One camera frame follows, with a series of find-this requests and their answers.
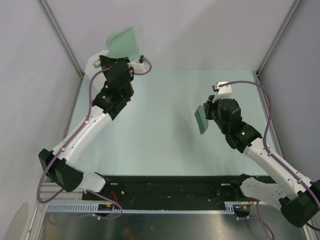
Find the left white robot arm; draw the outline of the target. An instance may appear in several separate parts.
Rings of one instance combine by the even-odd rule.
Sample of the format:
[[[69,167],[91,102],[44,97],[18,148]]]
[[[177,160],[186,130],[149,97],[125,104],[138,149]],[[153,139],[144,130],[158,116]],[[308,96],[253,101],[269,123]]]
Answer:
[[[45,175],[66,192],[75,189],[92,191],[100,200],[110,196],[106,180],[95,172],[85,172],[76,164],[96,135],[125,108],[134,90],[134,68],[128,57],[99,56],[101,70],[94,77],[104,77],[100,92],[89,97],[87,114],[78,126],[52,150],[43,149],[38,158]]]

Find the green plastic dustpan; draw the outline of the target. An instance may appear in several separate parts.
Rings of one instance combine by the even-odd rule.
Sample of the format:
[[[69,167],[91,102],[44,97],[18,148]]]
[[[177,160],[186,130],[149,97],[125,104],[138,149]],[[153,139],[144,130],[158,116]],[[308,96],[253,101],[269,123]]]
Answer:
[[[106,57],[118,59],[128,57],[129,62],[138,62],[141,56],[137,34],[134,26],[126,27],[107,37]]]

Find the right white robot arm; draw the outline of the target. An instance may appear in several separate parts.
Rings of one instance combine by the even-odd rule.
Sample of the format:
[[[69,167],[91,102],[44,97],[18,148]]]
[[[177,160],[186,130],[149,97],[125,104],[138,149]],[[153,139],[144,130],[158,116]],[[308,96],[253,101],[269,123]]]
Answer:
[[[235,200],[253,197],[265,202],[298,228],[307,225],[320,211],[320,182],[299,173],[268,145],[259,131],[243,121],[235,99],[211,95],[194,115],[201,134],[209,121],[214,121],[228,145],[257,163],[276,183],[261,183],[242,174],[243,180],[230,188]]]

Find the green hand brush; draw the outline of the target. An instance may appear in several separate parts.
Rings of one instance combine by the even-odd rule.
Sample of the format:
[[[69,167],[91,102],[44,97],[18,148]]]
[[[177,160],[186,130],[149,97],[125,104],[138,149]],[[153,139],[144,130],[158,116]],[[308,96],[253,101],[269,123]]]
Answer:
[[[206,110],[203,105],[197,107],[194,112],[194,117],[198,125],[199,133],[200,135],[203,135],[209,127],[209,120],[206,118]]]

